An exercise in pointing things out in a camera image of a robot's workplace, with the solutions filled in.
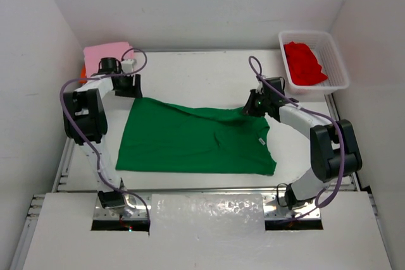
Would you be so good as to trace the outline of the orange t shirt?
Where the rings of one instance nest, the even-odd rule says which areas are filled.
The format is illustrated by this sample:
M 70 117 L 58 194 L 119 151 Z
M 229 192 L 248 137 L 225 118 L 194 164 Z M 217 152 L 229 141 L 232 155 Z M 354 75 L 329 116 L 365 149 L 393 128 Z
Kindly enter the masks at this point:
M 86 80 L 86 68 L 85 68 L 85 65 L 83 65 L 83 68 L 82 68 L 82 70 L 81 70 L 81 72 L 80 72 L 80 80 L 78 81 L 80 84 L 85 84 L 86 82 L 87 82 L 87 80 Z

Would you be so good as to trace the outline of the pink t shirt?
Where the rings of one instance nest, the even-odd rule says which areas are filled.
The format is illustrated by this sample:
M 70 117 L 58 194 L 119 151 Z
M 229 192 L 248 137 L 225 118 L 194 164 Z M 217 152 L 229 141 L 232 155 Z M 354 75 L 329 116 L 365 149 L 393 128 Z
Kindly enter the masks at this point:
M 96 46 L 85 47 L 84 66 L 87 77 L 98 72 L 99 62 L 102 58 L 116 58 L 121 60 L 122 55 L 132 46 L 128 42 L 113 42 Z

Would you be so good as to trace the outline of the green t shirt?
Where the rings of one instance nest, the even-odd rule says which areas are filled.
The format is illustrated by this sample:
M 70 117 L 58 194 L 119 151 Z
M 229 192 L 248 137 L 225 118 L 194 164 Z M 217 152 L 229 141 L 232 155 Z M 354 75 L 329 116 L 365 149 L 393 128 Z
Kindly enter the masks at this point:
M 264 117 L 240 108 L 191 108 L 151 98 L 134 100 L 121 138 L 116 170 L 271 176 Z

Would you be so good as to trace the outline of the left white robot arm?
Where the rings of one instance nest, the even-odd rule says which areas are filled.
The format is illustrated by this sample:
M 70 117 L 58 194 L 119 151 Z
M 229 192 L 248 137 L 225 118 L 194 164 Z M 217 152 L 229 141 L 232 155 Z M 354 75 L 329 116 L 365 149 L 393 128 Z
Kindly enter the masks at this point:
M 67 86 L 79 81 L 73 79 L 59 92 L 65 133 L 81 147 L 94 170 L 101 207 L 121 219 L 135 214 L 141 198 L 127 190 L 111 160 L 106 144 L 108 121 L 103 98 L 110 92 L 118 97 L 142 97 L 140 75 L 135 73 L 134 66 L 133 59 L 102 58 L 98 71 L 84 78 L 80 88 L 66 91 Z

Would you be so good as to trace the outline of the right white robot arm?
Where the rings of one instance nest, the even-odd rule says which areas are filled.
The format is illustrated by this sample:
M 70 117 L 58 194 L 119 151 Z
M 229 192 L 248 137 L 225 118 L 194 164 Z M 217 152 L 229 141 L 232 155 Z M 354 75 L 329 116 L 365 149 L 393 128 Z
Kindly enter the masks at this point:
M 359 171 L 363 161 L 352 123 L 302 107 L 295 99 L 284 96 L 280 78 L 258 77 L 259 87 L 250 90 L 242 112 L 249 116 L 270 116 L 288 125 L 309 140 L 310 168 L 284 192 L 284 207 L 294 209 L 318 200 L 331 183 L 335 190 L 318 202 L 323 207 L 339 191 L 342 179 Z

